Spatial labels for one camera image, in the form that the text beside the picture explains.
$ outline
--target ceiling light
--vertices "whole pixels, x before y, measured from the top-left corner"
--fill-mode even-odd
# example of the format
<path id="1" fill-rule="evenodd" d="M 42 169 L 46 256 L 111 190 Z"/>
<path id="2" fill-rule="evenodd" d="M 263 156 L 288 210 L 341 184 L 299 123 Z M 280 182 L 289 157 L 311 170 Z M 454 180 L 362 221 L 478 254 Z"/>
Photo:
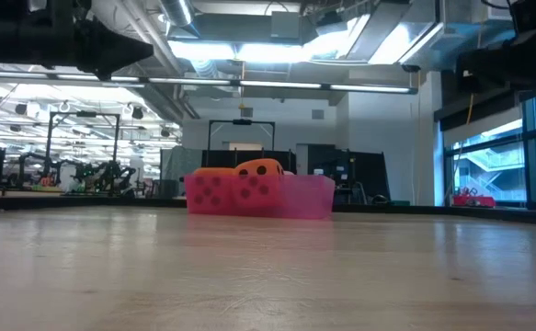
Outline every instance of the ceiling light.
<path id="1" fill-rule="evenodd" d="M 90 133 L 92 133 L 92 131 L 90 130 L 90 128 L 82 127 L 82 126 L 74 126 L 74 127 L 72 128 L 72 131 L 75 131 L 75 132 L 78 132 L 78 133 L 83 133 L 83 134 L 90 134 Z"/>
<path id="2" fill-rule="evenodd" d="M 132 109 L 132 115 L 131 116 L 136 120 L 142 120 L 143 119 L 143 107 L 135 106 Z"/>
<path id="3" fill-rule="evenodd" d="M 419 42 L 415 44 L 403 57 L 398 60 L 399 63 L 405 63 L 410 59 L 413 55 L 415 55 L 423 46 L 425 46 L 433 37 L 435 37 L 436 34 L 438 34 L 443 29 L 443 23 L 439 23 L 435 26 L 428 34 L 423 37 Z"/>
<path id="4" fill-rule="evenodd" d="M 380 93 L 409 93 L 412 90 L 408 87 L 392 86 L 349 86 L 349 85 L 331 85 L 335 91 L 347 92 L 380 92 Z"/>
<path id="5" fill-rule="evenodd" d="M 145 84 L 102 82 L 102 87 L 145 88 Z"/>
<path id="6" fill-rule="evenodd" d="M 348 23 L 341 18 L 336 10 L 331 10 L 315 24 L 316 33 L 325 35 L 331 32 L 346 31 Z"/>
<path id="7" fill-rule="evenodd" d="M 110 81 L 111 82 L 120 82 L 120 83 L 124 83 L 124 82 L 139 82 L 139 77 L 112 77 L 110 78 Z"/>
<path id="8" fill-rule="evenodd" d="M 370 14 L 356 17 L 348 22 L 348 28 L 350 30 L 349 36 L 343 41 L 343 45 L 337 50 L 336 57 L 339 59 L 343 56 L 347 56 L 353 45 L 358 41 L 361 32 L 366 28 L 366 24 L 370 20 Z"/>
<path id="9" fill-rule="evenodd" d="M 58 74 L 57 77 L 59 79 L 67 79 L 67 80 L 80 80 L 80 81 L 97 81 L 98 77 L 92 75 L 92 74 Z"/>
<path id="10" fill-rule="evenodd" d="M 336 54 L 337 50 L 344 44 L 347 37 L 347 31 L 327 33 L 305 43 L 302 46 L 302 50 L 309 58 L 312 58 L 315 55 L 325 55 L 333 52 Z"/>
<path id="11" fill-rule="evenodd" d="M 26 104 L 17 104 L 14 107 L 14 111 L 18 115 L 27 115 L 27 105 Z"/>
<path id="12" fill-rule="evenodd" d="M 394 64 L 411 46 L 408 28 L 400 23 L 382 42 L 378 50 L 368 60 L 369 64 Z"/>
<path id="13" fill-rule="evenodd" d="M 169 132 L 169 130 L 167 128 L 162 128 L 160 134 L 161 134 L 162 137 L 167 138 L 167 137 L 169 137 L 170 132 Z"/>
<path id="14" fill-rule="evenodd" d="M 237 53 L 237 60 L 251 63 L 298 63 L 310 56 L 298 45 L 245 44 Z"/>
<path id="15" fill-rule="evenodd" d="M 176 57 L 188 60 L 232 60 L 233 47 L 227 43 L 169 41 Z"/>
<path id="16" fill-rule="evenodd" d="M 61 105 L 59 105 L 59 111 L 61 112 L 68 112 L 69 109 L 70 109 L 70 106 L 67 103 L 67 100 L 65 100 Z"/>
<path id="17" fill-rule="evenodd" d="M 5 143 L 0 143 L 0 148 L 7 148 L 7 147 L 8 147 L 7 144 L 5 144 Z"/>
<path id="18" fill-rule="evenodd" d="M 47 78 L 46 74 L 0 72 L 0 78 Z"/>
<path id="19" fill-rule="evenodd" d="M 231 81 L 223 79 L 194 79 L 194 78 L 150 78 L 151 83 L 168 83 L 198 86 L 229 86 Z"/>
<path id="20" fill-rule="evenodd" d="M 288 83 L 288 82 L 261 82 L 261 81 L 241 81 L 241 86 L 260 86 L 260 87 L 289 87 L 289 88 L 320 88 L 316 83 Z"/>

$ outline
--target fluorescent light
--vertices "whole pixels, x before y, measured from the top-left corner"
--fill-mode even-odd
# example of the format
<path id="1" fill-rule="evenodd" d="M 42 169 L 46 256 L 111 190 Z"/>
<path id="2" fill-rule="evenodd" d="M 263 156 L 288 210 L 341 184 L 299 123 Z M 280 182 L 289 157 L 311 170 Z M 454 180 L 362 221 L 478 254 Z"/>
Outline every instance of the fluorescent light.
<path id="1" fill-rule="evenodd" d="M 112 77 L 110 78 L 111 82 L 139 82 L 139 77 Z"/>
<path id="2" fill-rule="evenodd" d="M 1 142 L 33 142 L 33 143 L 46 143 L 47 137 L 29 137 L 29 136 L 18 136 L 18 135 L 0 135 Z M 112 146 L 114 145 L 113 139 L 100 139 L 100 138 L 62 138 L 62 137 L 53 137 L 51 138 L 51 143 L 88 143 L 99 146 Z M 176 141 L 163 139 L 163 140 L 121 140 L 119 139 L 119 145 L 128 145 L 130 142 L 150 144 L 150 145 L 177 145 Z"/>
<path id="3" fill-rule="evenodd" d="M 81 133 L 84 133 L 84 134 L 90 134 L 90 133 L 92 133 L 92 131 L 90 130 L 90 128 L 82 127 L 82 126 L 74 126 L 74 127 L 72 127 L 72 130 L 76 130 L 76 131 L 81 132 Z"/>
<path id="4" fill-rule="evenodd" d="M 245 44 L 237 59 L 251 63 L 298 63 L 310 60 L 310 56 L 298 45 Z"/>
<path id="5" fill-rule="evenodd" d="M 290 87 L 290 88 L 320 88 L 320 84 L 315 83 L 288 83 L 288 82 L 261 82 L 261 81 L 241 81 L 241 86 L 261 86 L 261 87 Z"/>
<path id="6" fill-rule="evenodd" d="M 378 50 L 368 60 L 369 64 L 393 64 L 409 49 L 411 45 L 408 28 L 400 23 L 382 42 Z"/>
<path id="7" fill-rule="evenodd" d="M 435 37 L 436 34 L 438 34 L 443 29 L 443 23 L 438 23 L 438 25 L 435 26 L 428 34 L 423 37 L 418 43 L 415 44 L 405 55 L 403 55 L 398 62 L 400 64 L 405 63 L 410 59 L 413 55 L 415 55 L 425 44 L 427 44 L 433 37 Z"/>
<path id="8" fill-rule="evenodd" d="M 5 144 L 5 143 L 0 143 L 0 148 L 7 148 L 7 147 L 8 147 L 7 144 Z"/>
<path id="9" fill-rule="evenodd" d="M 351 32 L 349 32 L 349 36 L 345 39 L 344 44 L 337 50 L 337 58 L 347 56 L 349 54 L 349 52 L 353 48 L 353 45 L 355 45 L 356 41 L 358 41 L 361 32 L 366 28 L 366 25 L 368 24 L 369 20 L 370 14 L 366 14 L 361 16 L 360 18 L 353 18 L 348 22 L 348 28 L 353 28 L 350 28 Z"/>
<path id="10" fill-rule="evenodd" d="M 337 50 L 343 46 L 347 37 L 347 31 L 330 32 L 305 43 L 302 46 L 302 50 L 307 59 L 315 55 L 325 55 L 333 52 L 336 54 Z"/>
<path id="11" fill-rule="evenodd" d="M 91 75 L 91 74 L 58 74 L 57 75 L 60 79 L 68 79 L 68 80 L 80 80 L 80 81 L 97 81 L 98 77 Z"/>
<path id="12" fill-rule="evenodd" d="M 145 84 L 102 82 L 103 87 L 145 88 Z"/>
<path id="13" fill-rule="evenodd" d="M 195 78 L 150 78 L 151 83 L 169 83 L 202 86 L 228 86 L 231 81 L 223 79 L 195 79 Z"/>
<path id="14" fill-rule="evenodd" d="M 331 85 L 331 89 L 335 91 L 347 91 L 347 92 L 380 92 L 380 93 L 408 93 L 411 91 L 411 89 L 407 87 L 392 87 L 392 86 Z"/>
<path id="15" fill-rule="evenodd" d="M 233 47 L 227 43 L 169 41 L 176 57 L 188 60 L 232 60 Z"/>
<path id="16" fill-rule="evenodd" d="M 46 74 L 0 72 L 0 78 L 47 78 Z"/>

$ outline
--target ventilation duct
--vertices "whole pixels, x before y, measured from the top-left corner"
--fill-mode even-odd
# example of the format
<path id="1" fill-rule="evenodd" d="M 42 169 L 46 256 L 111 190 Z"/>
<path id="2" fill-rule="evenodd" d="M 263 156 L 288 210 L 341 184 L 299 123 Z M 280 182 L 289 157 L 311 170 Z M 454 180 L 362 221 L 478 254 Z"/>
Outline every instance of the ventilation duct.
<path id="1" fill-rule="evenodd" d="M 219 77 L 216 63 L 212 60 L 192 60 L 192 67 L 200 78 L 215 79 Z"/>
<path id="2" fill-rule="evenodd" d="M 213 60 L 190 60 L 194 71 L 200 78 L 206 79 L 231 79 L 232 76 L 227 74 L 220 74 L 216 68 L 216 62 Z M 215 88 L 221 89 L 229 93 L 237 93 L 238 88 L 235 86 L 216 86 Z"/>
<path id="3" fill-rule="evenodd" d="M 160 0 L 161 10 L 174 26 L 186 27 L 194 21 L 194 6 L 189 0 Z"/>

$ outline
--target pink plastic bin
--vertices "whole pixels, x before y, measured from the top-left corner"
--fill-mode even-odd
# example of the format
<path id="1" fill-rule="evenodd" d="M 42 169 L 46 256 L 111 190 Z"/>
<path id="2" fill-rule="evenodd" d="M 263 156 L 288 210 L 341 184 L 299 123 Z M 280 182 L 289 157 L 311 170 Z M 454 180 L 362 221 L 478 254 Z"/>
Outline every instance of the pink plastic bin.
<path id="1" fill-rule="evenodd" d="M 188 212 L 295 219 L 323 219 L 331 215 L 335 182 L 330 178 L 323 176 L 262 176 L 260 180 L 252 178 L 227 175 L 186 176 Z M 209 180 L 210 189 L 206 186 Z M 248 181 L 248 188 L 241 185 L 241 180 Z M 239 197 L 235 199 L 234 194 L 239 194 Z M 258 203 L 262 196 L 267 197 L 266 203 Z"/>

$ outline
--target railing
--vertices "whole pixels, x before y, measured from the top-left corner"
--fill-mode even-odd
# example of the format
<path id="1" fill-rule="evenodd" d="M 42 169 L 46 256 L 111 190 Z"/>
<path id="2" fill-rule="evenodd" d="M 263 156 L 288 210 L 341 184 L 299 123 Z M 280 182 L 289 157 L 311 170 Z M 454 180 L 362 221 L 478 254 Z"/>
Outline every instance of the railing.
<path id="1" fill-rule="evenodd" d="M 493 197 L 498 201 L 527 200 L 527 191 L 525 189 L 503 190 L 481 178 L 474 178 L 471 176 L 461 176 L 460 187 L 476 188 L 478 194 Z"/>

